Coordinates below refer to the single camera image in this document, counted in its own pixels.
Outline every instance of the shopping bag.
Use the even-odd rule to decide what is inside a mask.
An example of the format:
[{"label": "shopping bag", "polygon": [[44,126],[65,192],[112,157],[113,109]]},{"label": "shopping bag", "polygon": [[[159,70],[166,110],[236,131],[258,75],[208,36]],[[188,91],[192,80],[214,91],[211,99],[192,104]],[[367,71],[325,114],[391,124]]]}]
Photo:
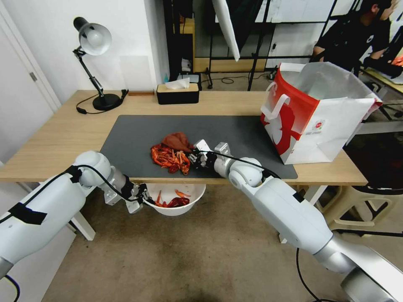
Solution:
[{"label": "shopping bag", "polygon": [[281,63],[261,122],[285,164],[329,162],[381,104],[354,74],[332,63]]}]

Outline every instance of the crayfish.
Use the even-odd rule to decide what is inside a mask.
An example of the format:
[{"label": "crayfish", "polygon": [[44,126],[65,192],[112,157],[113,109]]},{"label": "crayfish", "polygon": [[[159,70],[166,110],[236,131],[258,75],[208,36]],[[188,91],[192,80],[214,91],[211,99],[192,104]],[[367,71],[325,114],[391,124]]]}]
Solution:
[{"label": "crayfish", "polygon": [[151,147],[151,157],[154,163],[162,168],[168,168],[170,173],[181,170],[183,175],[187,175],[190,169],[190,160],[183,151],[174,152],[163,144]]},{"label": "crayfish", "polygon": [[169,203],[166,203],[165,201],[161,203],[162,200],[160,191],[160,193],[158,194],[157,201],[155,201],[155,205],[161,208],[176,208],[180,206],[186,206],[187,204],[189,204],[190,202],[189,198],[183,196],[190,197],[190,195],[186,195],[185,193],[179,192],[178,190],[175,190],[175,192],[181,197],[175,197]]}]

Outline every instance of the black desk mat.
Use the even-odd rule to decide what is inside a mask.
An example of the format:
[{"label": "black desk mat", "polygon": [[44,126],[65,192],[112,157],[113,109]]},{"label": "black desk mat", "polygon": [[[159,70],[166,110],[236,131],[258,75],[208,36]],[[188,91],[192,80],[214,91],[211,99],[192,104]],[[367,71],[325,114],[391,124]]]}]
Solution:
[{"label": "black desk mat", "polygon": [[297,178],[294,167],[281,161],[259,116],[120,115],[101,153],[129,177],[220,178],[214,171],[192,167],[187,176],[170,174],[153,163],[150,148],[179,131],[191,143],[205,139],[212,150],[218,143],[227,142],[232,156],[256,158],[281,178]]}]

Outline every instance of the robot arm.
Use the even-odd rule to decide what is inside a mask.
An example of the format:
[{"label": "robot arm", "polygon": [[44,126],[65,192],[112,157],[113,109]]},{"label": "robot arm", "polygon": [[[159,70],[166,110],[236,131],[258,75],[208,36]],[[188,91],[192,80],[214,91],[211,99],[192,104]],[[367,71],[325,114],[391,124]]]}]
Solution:
[{"label": "robot arm", "polygon": [[139,211],[141,199],[149,197],[143,187],[131,183],[101,153],[84,152],[72,167],[42,183],[0,217],[0,279],[19,260],[44,247],[74,217],[84,206],[89,187],[103,189],[105,202],[109,205],[124,196],[130,213]]},{"label": "robot arm", "polygon": [[319,210],[281,179],[270,176],[262,181],[263,169],[256,159],[241,158],[257,166],[229,159],[228,144],[220,143],[215,153],[222,155],[212,160],[204,140],[194,146],[201,153],[202,166],[214,166],[245,193],[288,242],[311,253],[327,269],[348,273],[341,285],[351,300],[403,302],[403,273],[397,267],[366,246],[334,236]]},{"label": "robot arm", "polygon": [[[226,143],[215,148],[218,156],[211,156],[204,140],[195,147],[199,165],[214,167],[228,178],[291,244],[310,252],[326,268],[348,273],[342,287],[351,300],[403,302],[403,273],[398,268],[365,246],[333,236],[321,213],[282,180],[270,176],[261,181],[263,169],[256,159],[242,158],[245,163],[228,158]],[[131,183],[101,153],[81,154],[66,172],[41,184],[0,217],[0,279],[57,234],[82,208],[85,191],[93,186],[104,190],[107,204],[123,198],[130,213],[141,209],[142,199],[150,199],[144,186]]]}]

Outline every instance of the white bowl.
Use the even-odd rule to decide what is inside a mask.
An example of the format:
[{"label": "white bowl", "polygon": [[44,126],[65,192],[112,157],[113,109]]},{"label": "white bowl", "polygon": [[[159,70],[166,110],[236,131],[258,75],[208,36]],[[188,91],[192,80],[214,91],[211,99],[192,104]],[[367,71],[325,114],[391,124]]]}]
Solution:
[{"label": "white bowl", "polygon": [[173,198],[179,197],[175,193],[175,189],[178,191],[181,191],[182,193],[185,193],[187,195],[190,195],[189,204],[186,206],[180,206],[177,208],[161,208],[159,206],[150,204],[149,202],[145,201],[145,203],[151,207],[153,207],[157,212],[161,213],[162,215],[166,216],[178,216],[186,213],[189,211],[196,201],[198,201],[204,194],[204,191],[206,190],[206,185],[205,184],[146,184],[148,192],[152,199],[154,201],[157,200],[158,194],[160,193],[161,190],[161,200],[160,203],[165,201],[166,203],[169,203]]}]

